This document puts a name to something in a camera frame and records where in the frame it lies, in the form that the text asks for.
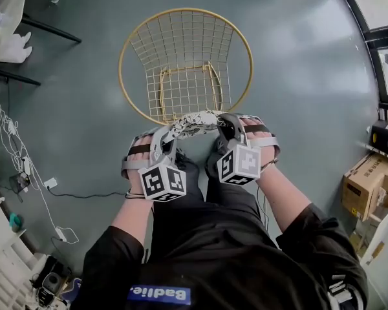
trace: black sleeve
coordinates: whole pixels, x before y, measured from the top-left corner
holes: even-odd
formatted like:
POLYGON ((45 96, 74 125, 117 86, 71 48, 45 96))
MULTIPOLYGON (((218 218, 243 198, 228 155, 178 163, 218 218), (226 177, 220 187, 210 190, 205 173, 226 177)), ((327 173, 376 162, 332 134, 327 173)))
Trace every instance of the black sleeve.
POLYGON ((85 255, 80 291, 71 309, 105 309, 107 304, 124 302, 143 255, 137 239, 108 227, 85 255))
POLYGON ((360 292, 366 305, 367 277, 337 219, 325 217, 311 204, 276 241, 288 256, 308 267, 325 288, 334 283, 333 275, 344 274, 345 283, 360 292))

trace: fiducial marker cube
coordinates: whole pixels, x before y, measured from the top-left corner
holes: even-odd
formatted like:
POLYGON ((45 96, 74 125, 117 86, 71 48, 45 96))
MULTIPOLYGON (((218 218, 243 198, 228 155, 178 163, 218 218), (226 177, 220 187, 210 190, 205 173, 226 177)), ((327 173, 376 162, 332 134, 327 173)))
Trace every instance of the fiducial marker cube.
POLYGON ((138 170, 147 199, 168 202, 187 194, 186 173, 163 163, 138 170))
POLYGON ((260 178, 260 148, 236 145, 217 161, 221 183, 246 185, 260 178))

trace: name tag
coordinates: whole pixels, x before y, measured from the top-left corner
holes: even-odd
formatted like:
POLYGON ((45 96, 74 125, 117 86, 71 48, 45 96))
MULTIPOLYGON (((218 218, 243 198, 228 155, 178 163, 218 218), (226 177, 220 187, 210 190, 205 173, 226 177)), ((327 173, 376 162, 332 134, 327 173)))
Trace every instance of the name tag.
POLYGON ((170 286, 133 285, 128 300, 191 304, 191 289, 170 286))

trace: electrical outlet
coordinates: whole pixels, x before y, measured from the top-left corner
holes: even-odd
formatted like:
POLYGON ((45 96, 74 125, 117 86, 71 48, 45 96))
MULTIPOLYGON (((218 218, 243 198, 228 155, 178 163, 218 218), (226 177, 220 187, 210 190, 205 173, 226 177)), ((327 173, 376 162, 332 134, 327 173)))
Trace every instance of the electrical outlet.
POLYGON ((65 235, 63 234, 62 230, 59 227, 55 228, 55 231, 58 234, 59 238, 62 239, 63 242, 67 241, 65 235))
POLYGON ((58 186, 58 182, 56 181, 56 179, 54 179, 54 178, 51 178, 51 179, 49 179, 48 181, 45 181, 44 183, 44 186, 47 188, 50 188, 50 189, 52 189, 53 187, 55 187, 55 186, 58 186))

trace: black jacket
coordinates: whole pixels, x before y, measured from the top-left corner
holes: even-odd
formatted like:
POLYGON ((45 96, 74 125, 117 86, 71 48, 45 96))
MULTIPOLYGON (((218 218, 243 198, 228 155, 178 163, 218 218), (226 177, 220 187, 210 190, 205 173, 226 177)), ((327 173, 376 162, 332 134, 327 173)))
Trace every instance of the black jacket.
POLYGON ((86 254, 71 309, 330 309, 336 275, 366 304, 352 245, 315 205, 277 238, 281 250, 256 226, 221 217, 211 215, 175 252, 147 264, 136 239, 109 227, 86 254))

